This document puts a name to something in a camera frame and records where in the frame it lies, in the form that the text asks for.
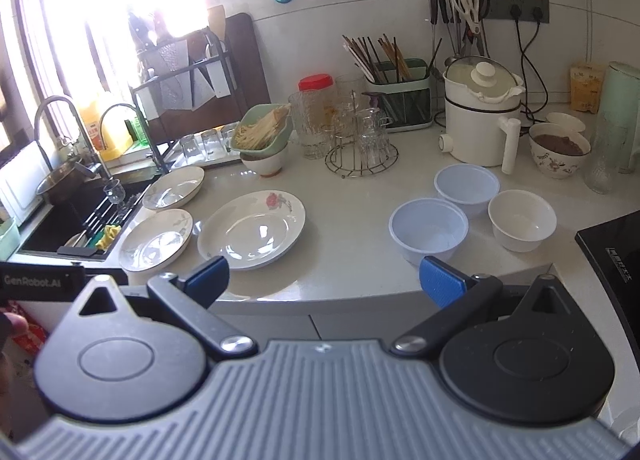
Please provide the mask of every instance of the faucet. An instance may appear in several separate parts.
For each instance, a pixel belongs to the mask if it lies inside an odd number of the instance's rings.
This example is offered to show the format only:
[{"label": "faucet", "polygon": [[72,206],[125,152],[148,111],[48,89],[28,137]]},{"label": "faucet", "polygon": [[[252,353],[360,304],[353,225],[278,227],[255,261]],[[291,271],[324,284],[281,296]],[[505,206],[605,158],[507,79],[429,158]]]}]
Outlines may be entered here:
[{"label": "faucet", "polygon": [[140,127],[142,127],[142,131],[145,132],[146,140],[149,141],[149,146],[151,147],[151,153],[147,157],[151,157],[154,160],[154,163],[158,167],[158,170],[160,170],[160,173],[162,173],[163,175],[166,175],[167,173],[169,173],[169,170],[167,169],[166,164],[164,163],[164,159],[160,154],[160,150],[158,150],[158,145],[156,145],[151,140],[151,135],[149,135],[149,132],[146,129],[146,119],[143,116],[142,111],[140,111],[139,108],[136,108],[133,105],[130,105],[129,103],[116,103],[114,105],[111,105],[100,116],[100,120],[98,121],[98,137],[100,137],[100,142],[102,143],[102,146],[105,146],[104,136],[102,135],[102,122],[104,121],[104,117],[107,115],[107,113],[110,112],[111,109],[116,108],[116,106],[126,106],[127,108],[131,108],[136,113],[136,117],[140,122]]},{"label": "faucet", "polygon": [[42,148],[42,145],[40,144],[40,119],[42,118],[42,115],[44,114],[44,111],[47,108],[47,106],[55,101],[64,101],[69,105],[69,110],[71,110],[71,115],[76,120],[76,123],[78,124],[78,128],[80,129],[80,136],[82,137],[84,144],[88,148],[89,153],[91,155],[91,159],[95,164],[94,169],[97,168],[95,169],[95,171],[98,171],[98,173],[100,173],[100,176],[104,180],[113,179],[113,177],[111,177],[111,174],[109,173],[109,170],[107,169],[107,166],[104,164],[104,161],[100,157],[100,153],[98,153],[98,151],[95,150],[94,145],[91,142],[91,137],[89,136],[89,133],[87,133],[86,131],[86,127],[82,122],[82,119],[80,117],[80,114],[78,113],[78,109],[76,108],[76,105],[74,104],[73,100],[66,95],[52,95],[47,97],[42,103],[40,103],[40,106],[38,106],[38,109],[36,110],[35,119],[33,121],[33,124],[34,124],[33,137],[36,141],[36,144],[38,145],[38,149],[40,150],[40,153],[44,157],[44,161],[47,163],[47,166],[49,167],[49,171],[53,171],[53,168],[51,167],[51,161],[49,161],[49,156],[47,155],[47,152],[44,151],[44,149]]}]

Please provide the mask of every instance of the large round plate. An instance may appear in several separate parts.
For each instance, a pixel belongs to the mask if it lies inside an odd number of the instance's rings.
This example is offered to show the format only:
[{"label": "large round plate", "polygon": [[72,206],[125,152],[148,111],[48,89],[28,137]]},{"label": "large round plate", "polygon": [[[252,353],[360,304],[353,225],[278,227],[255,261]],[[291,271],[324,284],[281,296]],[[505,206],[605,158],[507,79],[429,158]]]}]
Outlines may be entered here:
[{"label": "large round plate", "polygon": [[224,256],[231,269],[257,269],[289,250],[305,218],[305,207],[290,193],[249,193],[226,203],[203,224],[198,252],[207,260]]},{"label": "large round plate", "polygon": [[190,201],[202,186],[204,170],[198,166],[186,166],[174,169],[154,182],[145,196],[142,205],[151,211],[176,208]]},{"label": "large round plate", "polygon": [[120,266],[138,273],[165,267],[182,254],[193,228],[193,218],[184,209],[155,213],[135,226],[120,248]]}]

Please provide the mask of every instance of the ridged gray surface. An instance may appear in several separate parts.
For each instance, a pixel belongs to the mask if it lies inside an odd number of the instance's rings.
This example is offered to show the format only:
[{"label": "ridged gray surface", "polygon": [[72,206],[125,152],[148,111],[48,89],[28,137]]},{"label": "ridged gray surface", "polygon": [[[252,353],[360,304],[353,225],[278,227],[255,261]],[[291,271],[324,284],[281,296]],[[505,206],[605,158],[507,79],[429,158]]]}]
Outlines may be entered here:
[{"label": "ridged gray surface", "polygon": [[595,420],[524,429],[482,419],[431,366],[377,341],[272,342],[220,364],[189,403],[131,427],[50,420],[34,460],[613,460],[628,447]]}]

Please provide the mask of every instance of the black sink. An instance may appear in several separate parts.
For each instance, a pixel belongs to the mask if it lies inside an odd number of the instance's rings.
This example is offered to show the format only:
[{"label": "black sink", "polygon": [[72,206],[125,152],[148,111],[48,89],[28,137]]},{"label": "black sink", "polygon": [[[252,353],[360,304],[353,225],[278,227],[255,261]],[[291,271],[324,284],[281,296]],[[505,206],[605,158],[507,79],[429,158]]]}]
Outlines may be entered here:
[{"label": "black sink", "polygon": [[[154,167],[146,167],[137,169],[116,176],[124,186],[126,197],[123,203],[130,201],[130,211],[122,216],[124,219],[119,220],[120,225],[124,225],[138,211],[137,207],[142,200],[145,190],[158,178],[159,175]],[[81,233],[85,227],[84,222],[92,215],[96,208],[100,205],[105,208],[109,206],[107,202],[101,204],[105,200],[102,191],[103,183],[100,179],[94,179],[85,182],[77,191],[77,193],[67,202],[57,206],[53,206],[46,218],[35,229],[35,231],[22,244],[19,253],[28,255],[41,255],[58,258],[71,258],[68,255],[60,255],[57,253],[59,247],[63,246],[69,238]],[[108,256],[110,250],[98,251],[88,258],[76,258],[78,260],[98,260],[103,261]]]}]

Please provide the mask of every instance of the countertop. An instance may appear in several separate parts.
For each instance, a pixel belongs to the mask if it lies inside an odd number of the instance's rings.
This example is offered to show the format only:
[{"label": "countertop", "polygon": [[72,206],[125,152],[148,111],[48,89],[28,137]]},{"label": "countertop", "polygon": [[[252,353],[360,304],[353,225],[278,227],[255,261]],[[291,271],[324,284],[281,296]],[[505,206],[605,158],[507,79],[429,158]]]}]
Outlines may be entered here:
[{"label": "countertop", "polygon": [[[571,113],[567,105],[551,105],[545,112],[553,110]],[[593,115],[578,116],[593,124]],[[396,252],[388,233],[388,219],[398,205],[434,196],[436,172],[457,162],[438,150],[438,135],[443,131],[434,125],[392,133],[390,140],[399,150],[398,162],[373,177],[342,179],[331,173],[324,161],[303,159],[293,144],[283,171],[270,179],[258,177],[242,164],[207,170],[201,191],[184,206],[194,218],[195,233],[216,209],[252,191],[288,191],[306,208],[306,225],[297,243],[266,267],[232,273],[227,292],[216,303],[218,311],[291,315],[331,312],[337,302],[418,291],[417,269]],[[542,175],[530,156],[528,136],[520,140],[513,175],[503,174],[499,167],[492,171],[502,189],[526,189],[543,196],[558,215],[558,228],[538,249],[513,253],[496,242],[491,222],[484,215],[470,222],[468,237],[450,265],[470,275],[495,276],[553,265],[614,357],[616,382],[609,396],[610,406],[617,410],[613,416],[640,405],[640,374],[631,348],[600,281],[574,240],[580,229],[640,209],[640,174],[620,175],[613,193],[598,195],[587,188],[579,174],[565,180]],[[151,211],[141,208],[125,233],[150,215]],[[167,270],[186,273],[204,261],[196,240],[191,238],[185,252]],[[105,262],[83,265],[118,267],[118,247],[123,241],[119,239]],[[20,254],[12,260],[69,263]],[[149,276],[130,274],[129,281],[140,284]]]}]

